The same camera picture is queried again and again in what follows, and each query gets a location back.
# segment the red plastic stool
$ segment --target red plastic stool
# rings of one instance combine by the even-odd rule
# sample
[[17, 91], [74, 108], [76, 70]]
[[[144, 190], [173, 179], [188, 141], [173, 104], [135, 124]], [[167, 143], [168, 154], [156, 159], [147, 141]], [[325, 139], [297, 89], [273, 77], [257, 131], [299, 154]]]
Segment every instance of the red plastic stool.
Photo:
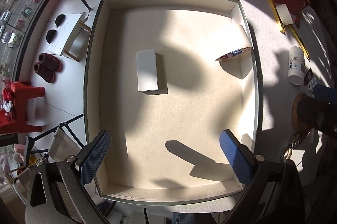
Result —
[[43, 97], [45, 88], [27, 86], [18, 81], [11, 81], [10, 87], [13, 92], [15, 120], [8, 121], [5, 110], [1, 110], [0, 134], [41, 132], [41, 126], [26, 124], [26, 102], [31, 98]]

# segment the roll of tape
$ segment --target roll of tape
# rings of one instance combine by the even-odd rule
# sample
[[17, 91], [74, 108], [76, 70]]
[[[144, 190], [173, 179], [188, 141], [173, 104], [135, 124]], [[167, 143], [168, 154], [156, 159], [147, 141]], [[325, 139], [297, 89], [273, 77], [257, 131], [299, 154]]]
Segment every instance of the roll of tape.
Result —
[[276, 6], [276, 10], [283, 25], [294, 23], [286, 4]]

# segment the white pill bottle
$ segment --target white pill bottle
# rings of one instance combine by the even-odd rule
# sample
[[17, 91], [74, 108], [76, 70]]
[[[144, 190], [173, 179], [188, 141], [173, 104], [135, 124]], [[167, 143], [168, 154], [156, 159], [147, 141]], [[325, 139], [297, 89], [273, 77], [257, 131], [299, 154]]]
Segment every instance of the white pill bottle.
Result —
[[289, 50], [288, 81], [294, 85], [304, 83], [304, 52], [297, 46]]

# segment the wooden coaster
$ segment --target wooden coaster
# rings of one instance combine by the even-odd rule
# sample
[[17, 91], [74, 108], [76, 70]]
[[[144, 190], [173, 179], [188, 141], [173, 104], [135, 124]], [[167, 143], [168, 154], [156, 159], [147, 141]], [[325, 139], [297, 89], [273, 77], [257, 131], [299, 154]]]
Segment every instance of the wooden coaster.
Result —
[[303, 142], [303, 140], [305, 139], [305, 137], [309, 134], [311, 127], [302, 123], [296, 113], [297, 110], [297, 104], [298, 102], [304, 97], [306, 96], [305, 93], [299, 93], [294, 102], [293, 102], [293, 108], [292, 108], [292, 124], [293, 124], [293, 128], [294, 130], [300, 134], [300, 143]]

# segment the small white table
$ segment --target small white table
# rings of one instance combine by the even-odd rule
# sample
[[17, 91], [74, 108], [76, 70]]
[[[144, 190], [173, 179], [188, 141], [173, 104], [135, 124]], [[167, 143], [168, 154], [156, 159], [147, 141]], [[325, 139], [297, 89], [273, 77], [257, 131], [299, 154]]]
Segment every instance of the small white table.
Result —
[[65, 14], [65, 18], [58, 28], [55, 36], [48, 46], [48, 50], [62, 56], [66, 56], [79, 62], [79, 59], [69, 53], [75, 38], [81, 29], [91, 31], [91, 28], [81, 21], [81, 14]]

